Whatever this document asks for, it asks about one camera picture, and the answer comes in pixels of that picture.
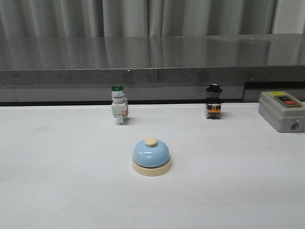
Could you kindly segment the blue and cream desk bell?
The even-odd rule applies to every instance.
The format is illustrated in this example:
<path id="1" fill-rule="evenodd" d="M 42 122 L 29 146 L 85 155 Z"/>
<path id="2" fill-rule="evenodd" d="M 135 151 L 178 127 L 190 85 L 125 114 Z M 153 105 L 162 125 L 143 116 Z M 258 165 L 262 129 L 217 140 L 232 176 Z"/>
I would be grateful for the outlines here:
<path id="1" fill-rule="evenodd" d="M 154 137 L 140 141 L 132 154 L 133 170 L 147 177 L 165 174 L 172 166 L 172 159 L 168 146 Z"/>

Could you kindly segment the grey stone counter ledge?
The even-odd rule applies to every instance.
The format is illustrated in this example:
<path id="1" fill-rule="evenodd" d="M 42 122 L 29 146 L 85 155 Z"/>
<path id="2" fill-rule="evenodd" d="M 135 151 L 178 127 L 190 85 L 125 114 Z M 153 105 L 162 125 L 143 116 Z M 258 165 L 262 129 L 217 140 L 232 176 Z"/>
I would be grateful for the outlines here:
<path id="1" fill-rule="evenodd" d="M 305 98 L 300 34 L 200 37 L 2 38 L 1 104 L 201 103 L 215 83 L 226 102 L 262 91 Z"/>

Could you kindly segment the grey pleated curtain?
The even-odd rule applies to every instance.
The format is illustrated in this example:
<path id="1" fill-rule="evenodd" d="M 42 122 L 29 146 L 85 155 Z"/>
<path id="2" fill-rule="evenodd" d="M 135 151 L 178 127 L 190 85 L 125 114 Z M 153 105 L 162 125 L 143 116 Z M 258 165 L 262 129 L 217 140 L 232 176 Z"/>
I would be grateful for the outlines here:
<path id="1" fill-rule="evenodd" d="M 156 37 L 265 34 L 275 0 L 3 0 L 0 35 Z"/>

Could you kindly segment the green push button switch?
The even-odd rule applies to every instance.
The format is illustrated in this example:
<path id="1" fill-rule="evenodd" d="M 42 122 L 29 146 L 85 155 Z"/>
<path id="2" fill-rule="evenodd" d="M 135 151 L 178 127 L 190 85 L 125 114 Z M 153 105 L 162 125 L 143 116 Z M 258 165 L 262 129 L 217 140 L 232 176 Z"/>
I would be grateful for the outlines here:
<path id="1" fill-rule="evenodd" d="M 118 124 L 123 125 L 124 119 L 128 117 L 128 99 L 125 96 L 122 85 L 112 86 L 112 115 L 117 119 Z"/>

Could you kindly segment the black selector knob switch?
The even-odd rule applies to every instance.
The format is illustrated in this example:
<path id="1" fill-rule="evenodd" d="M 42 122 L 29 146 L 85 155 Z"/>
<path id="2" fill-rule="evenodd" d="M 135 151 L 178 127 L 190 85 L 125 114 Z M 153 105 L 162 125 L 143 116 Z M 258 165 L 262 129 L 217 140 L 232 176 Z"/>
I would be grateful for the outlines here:
<path id="1" fill-rule="evenodd" d="M 206 89 L 205 116 L 206 119 L 220 119 L 221 116 L 220 85 L 211 83 Z"/>

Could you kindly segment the grey power switch box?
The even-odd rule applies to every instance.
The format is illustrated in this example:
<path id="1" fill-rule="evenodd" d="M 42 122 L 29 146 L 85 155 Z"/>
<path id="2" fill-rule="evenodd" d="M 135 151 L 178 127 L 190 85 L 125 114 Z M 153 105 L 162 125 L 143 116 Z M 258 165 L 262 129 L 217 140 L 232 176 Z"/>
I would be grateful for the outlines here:
<path id="1" fill-rule="evenodd" d="M 258 112 L 278 132 L 305 131 L 305 104 L 287 92 L 260 93 Z"/>

